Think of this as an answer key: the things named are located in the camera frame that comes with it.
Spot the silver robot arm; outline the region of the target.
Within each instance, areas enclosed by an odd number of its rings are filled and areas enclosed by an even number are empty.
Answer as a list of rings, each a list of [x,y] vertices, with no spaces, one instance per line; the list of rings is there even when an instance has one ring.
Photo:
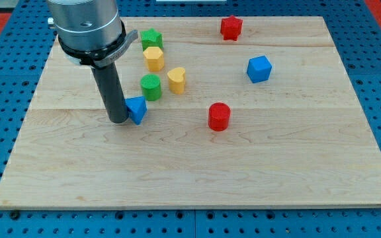
[[[115,0],[47,0],[48,24],[58,33],[62,50],[77,65],[91,68],[108,118],[116,124],[129,117],[115,61],[138,31],[127,32]]]

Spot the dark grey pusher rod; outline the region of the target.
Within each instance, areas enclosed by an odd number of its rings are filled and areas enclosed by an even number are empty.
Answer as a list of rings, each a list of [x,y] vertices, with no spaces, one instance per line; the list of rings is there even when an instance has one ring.
[[[91,71],[108,118],[115,124],[125,122],[128,119],[128,109],[115,64],[111,63],[102,68],[92,68]]]

